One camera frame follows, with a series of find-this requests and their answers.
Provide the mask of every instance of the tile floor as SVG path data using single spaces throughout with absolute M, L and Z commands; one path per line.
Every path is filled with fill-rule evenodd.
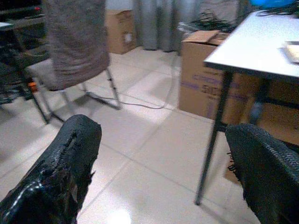
M 82 95 L 68 94 L 76 112 L 102 125 L 99 157 L 93 170 L 79 224 L 257 224 L 242 199 L 242 188 L 225 178 L 228 145 L 220 134 L 203 205 L 193 204 L 212 121 L 177 109 L 180 59 L 175 53 L 136 48 L 111 55 L 110 69 L 121 100 L 159 107 L 171 86 L 164 109 L 124 105 L 116 111 Z M 105 74 L 88 88 L 112 97 Z M 70 116 L 57 93 L 51 106 Z M 33 103 L 16 100 L 0 107 L 0 200 L 22 178 L 57 134 L 61 124 L 45 125 Z

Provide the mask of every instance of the blue object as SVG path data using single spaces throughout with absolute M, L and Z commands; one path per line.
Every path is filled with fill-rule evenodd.
M 254 6 L 262 6 L 263 8 L 284 7 L 290 5 L 295 0 L 250 0 Z

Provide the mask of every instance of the gray curtain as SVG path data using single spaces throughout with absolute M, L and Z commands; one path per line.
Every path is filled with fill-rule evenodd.
M 179 49 L 178 22 L 197 19 L 200 0 L 133 0 L 139 46 L 147 50 Z

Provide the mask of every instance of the wall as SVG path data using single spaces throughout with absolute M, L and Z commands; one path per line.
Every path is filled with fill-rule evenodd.
M 108 9 L 132 9 L 133 0 L 106 0 Z

